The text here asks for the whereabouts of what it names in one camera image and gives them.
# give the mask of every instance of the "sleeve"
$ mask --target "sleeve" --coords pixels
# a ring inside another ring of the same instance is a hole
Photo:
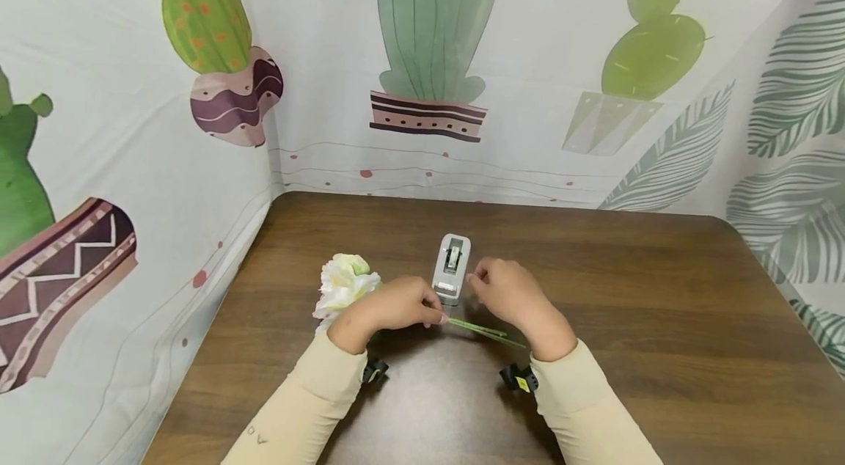
[[[539,414],[568,465],[662,464],[586,344],[551,363],[532,357],[532,370]]]
[[[241,432],[223,465],[313,465],[361,389],[367,354],[318,333],[293,372]]]

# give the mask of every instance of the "green floral wire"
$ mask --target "green floral wire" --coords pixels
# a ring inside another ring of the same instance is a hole
[[[472,324],[471,322],[461,321],[457,319],[450,319],[449,323],[454,324],[457,327],[462,327],[467,331],[478,333],[478,335],[482,337],[488,337],[490,339],[493,339],[494,341],[505,344],[505,346],[510,346],[512,348],[528,349],[526,346],[524,346],[524,344],[514,342],[510,338],[507,338],[508,334],[499,330],[490,329],[489,327],[477,326],[475,324]]]
[[[507,333],[501,332],[498,329],[491,329],[489,327],[479,326],[477,324],[473,324],[473,322],[462,321],[462,320],[459,320],[457,318],[450,318],[449,323],[455,324],[456,326],[460,326],[460,327],[466,327],[467,329],[472,328],[472,329],[476,329],[478,331],[488,332],[491,335],[495,335],[496,337],[507,337],[508,336]]]

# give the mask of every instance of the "person's left hand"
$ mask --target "person's left hand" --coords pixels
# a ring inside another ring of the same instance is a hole
[[[329,340],[350,354],[363,353],[379,329],[426,327],[449,321],[434,289],[421,277],[404,276],[367,293],[329,326]]]

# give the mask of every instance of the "hand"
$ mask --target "hand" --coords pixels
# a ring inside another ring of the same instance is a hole
[[[448,317],[434,289],[421,277],[404,276],[367,293],[329,326],[329,340],[350,354],[361,354],[380,329],[414,324],[445,324]]]
[[[467,281],[480,303],[526,336],[536,359],[558,360],[576,348],[578,340],[566,317],[516,261],[484,258]]]

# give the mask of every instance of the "gray tape dispenser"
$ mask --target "gray tape dispenser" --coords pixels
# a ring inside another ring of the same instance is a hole
[[[431,286],[440,298],[441,304],[449,307],[455,307],[458,304],[469,259],[469,238],[457,235],[443,237],[431,281]]]

